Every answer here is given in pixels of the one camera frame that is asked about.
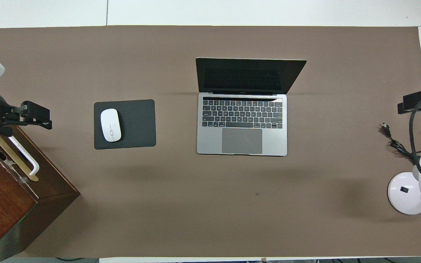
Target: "brown desk mat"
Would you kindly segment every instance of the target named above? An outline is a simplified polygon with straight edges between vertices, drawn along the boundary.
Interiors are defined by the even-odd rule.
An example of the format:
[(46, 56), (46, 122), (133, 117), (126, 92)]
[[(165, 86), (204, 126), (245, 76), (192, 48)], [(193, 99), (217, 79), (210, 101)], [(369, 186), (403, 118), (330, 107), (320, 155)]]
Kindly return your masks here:
[[(286, 157), (196, 153), (196, 57), (295, 58)], [(114, 26), (0, 29), (0, 94), (51, 110), (24, 131), (82, 196), (31, 256), (421, 256), (421, 214), (386, 188), (411, 163), (403, 95), (421, 90), (417, 28)], [(157, 145), (96, 151), (92, 106), (153, 99)], [(421, 150), (421, 114), (416, 119)]]

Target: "space bar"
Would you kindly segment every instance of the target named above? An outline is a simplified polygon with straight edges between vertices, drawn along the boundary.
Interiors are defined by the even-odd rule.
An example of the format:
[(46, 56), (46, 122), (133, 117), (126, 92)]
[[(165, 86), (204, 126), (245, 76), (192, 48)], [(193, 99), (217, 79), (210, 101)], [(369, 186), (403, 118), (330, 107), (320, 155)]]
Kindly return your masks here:
[(226, 122), (226, 127), (239, 127), (239, 128), (252, 128), (253, 123), (251, 122)]

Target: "open silver laptop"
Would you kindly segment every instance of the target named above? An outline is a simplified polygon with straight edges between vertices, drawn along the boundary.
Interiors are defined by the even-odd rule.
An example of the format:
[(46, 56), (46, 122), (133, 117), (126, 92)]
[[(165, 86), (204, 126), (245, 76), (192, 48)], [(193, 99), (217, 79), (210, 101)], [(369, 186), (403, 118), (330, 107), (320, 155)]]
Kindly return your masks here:
[(197, 153), (286, 156), (286, 94), (305, 64), (196, 58)]

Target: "computer mouse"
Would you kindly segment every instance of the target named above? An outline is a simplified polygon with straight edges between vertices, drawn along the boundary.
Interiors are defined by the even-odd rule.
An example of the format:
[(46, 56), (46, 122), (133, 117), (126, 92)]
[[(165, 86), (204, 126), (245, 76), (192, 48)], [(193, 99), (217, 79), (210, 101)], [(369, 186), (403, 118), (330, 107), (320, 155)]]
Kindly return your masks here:
[(102, 125), (103, 136), (109, 142), (115, 142), (121, 139), (120, 120), (118, 111), (114, 108), (108, 108), (100, 113), (100, 123)]

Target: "black laptop screen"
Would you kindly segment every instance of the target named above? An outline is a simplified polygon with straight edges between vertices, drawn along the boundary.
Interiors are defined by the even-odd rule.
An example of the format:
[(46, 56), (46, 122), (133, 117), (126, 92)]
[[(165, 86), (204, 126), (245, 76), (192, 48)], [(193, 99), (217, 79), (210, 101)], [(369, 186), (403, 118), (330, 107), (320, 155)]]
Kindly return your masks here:
[(197, 58), (200, 92), (286, 94), (306, 60)]

